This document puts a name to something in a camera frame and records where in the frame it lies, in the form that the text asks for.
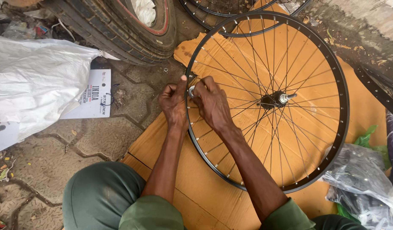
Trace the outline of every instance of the green sleeve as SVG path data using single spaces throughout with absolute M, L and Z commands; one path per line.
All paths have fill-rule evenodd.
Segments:
M 291 199 L 272 212 L 259 230 L 314 230 L 313 221 Z
M 160 196 L 137 199 L 123 214 L 118 230 L 184 230 L 181 213 Z

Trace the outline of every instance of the man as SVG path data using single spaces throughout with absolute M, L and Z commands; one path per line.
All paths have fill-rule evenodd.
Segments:
M 64 191 L 65 230 L 184 229 L 182 216 L 172 202 L 179 155 L 188 128 L 186 82 L 183 75 L 178 84 L 169 83 L 159 95 L 168 132 L 148 181 L 120 162 L 101 162 L 78 171 Z M 196 84 L 193 93 L 201 117 L 223 140 L 238 166 L 262 223 L 260 229 L 365 230 L 338 215 L 310 221 L 279 189 L 246 143 L 232 121 L 225 91 L 209 76 Z

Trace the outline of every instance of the tire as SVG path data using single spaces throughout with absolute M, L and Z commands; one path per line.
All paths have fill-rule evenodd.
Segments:
M 169 58 L 176 46 L 172 0 L 154 3 L 156 19 L 151 27 L 130 15 L 131 4 L 120 0 L 44 0 L 40 4 L 99 49 L 131 64 L 154 66 Z

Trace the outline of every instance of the dry leaf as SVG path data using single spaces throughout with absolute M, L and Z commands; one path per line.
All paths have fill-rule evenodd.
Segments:
M 379 61 L 377 61 L 377 62 L 378 62 L 378 66 L 384 64 L 384 62 L 386 62 L 386 61 L 387 61 L 387 60 L 379 60 Z
M 328 34 L 328 36 L 329 36 L 331 39 L 333 39 L 333 37 L 331 36 L 331 34 L 330 34 L 330 32 L 328 31 L 328 29 L 327 29 L 327 34 Z
M 337 46 L 337 47 L 340 47 L 340 48 L 351 49 L 351 47 L 349 47 L 349 46 L 346 46 L 346 45 L 340 45 L 340 44 L 336 44 L 336 46 Z

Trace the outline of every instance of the green trousers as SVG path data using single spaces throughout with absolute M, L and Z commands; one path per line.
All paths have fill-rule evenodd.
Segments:
M 65 230 L 118 230 L 122 214 L 140 197 L 144 186 L 145 180 L 120 162 L 100 162 L 78 171 L 63 195 Z M 316 230 L 366 230 L 333 214 L 312 221 Z

